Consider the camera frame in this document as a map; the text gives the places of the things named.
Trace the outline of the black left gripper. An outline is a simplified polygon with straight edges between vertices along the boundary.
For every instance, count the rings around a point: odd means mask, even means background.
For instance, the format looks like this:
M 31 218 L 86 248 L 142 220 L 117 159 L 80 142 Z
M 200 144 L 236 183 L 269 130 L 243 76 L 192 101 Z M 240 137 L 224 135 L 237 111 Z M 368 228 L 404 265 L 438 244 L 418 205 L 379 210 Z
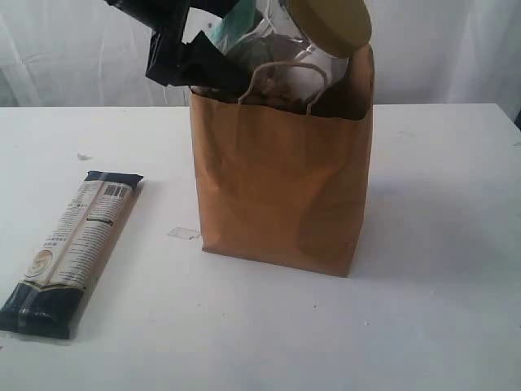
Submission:
M 182 41 L 191 8 L 226 16 L 236 1 L 118 0 L 107 5 L 124 12 L 152 30 L 146 76 L 162 86 L 246 88 L 251 73 L 227 59 L 199 32 Z

